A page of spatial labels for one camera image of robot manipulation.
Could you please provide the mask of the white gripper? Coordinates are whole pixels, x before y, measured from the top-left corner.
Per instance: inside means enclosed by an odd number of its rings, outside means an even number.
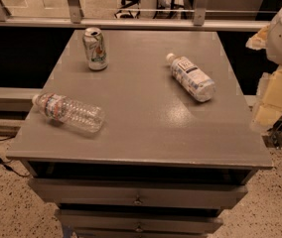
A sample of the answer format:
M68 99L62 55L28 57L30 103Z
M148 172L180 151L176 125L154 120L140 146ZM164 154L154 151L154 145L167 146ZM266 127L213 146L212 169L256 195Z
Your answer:
M252 50L265 50L267 58L277 64L272 73L263 73L252 108L250 128L268 130L282 116L282 8L270 22L248 39L245 46Z

